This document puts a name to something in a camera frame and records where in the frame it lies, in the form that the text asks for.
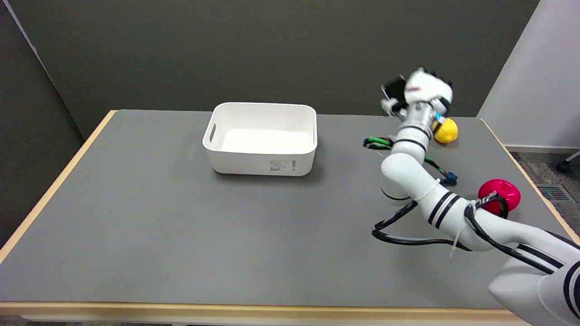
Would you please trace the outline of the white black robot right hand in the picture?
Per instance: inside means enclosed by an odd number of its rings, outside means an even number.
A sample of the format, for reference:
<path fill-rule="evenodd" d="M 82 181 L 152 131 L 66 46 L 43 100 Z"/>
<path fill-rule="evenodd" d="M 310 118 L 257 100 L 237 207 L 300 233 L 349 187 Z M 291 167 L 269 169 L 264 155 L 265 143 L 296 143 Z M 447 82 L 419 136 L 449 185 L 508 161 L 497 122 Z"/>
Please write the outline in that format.
<path fill-rule="evenodd" d="M 380 105 L 386 117 L 401 117 L 412 105 L 425 103 L 441 117 L 448 117 L 453 99 L 452 81 L 420 67 L 408 78 L 399 75 L 381 85 Z"/>

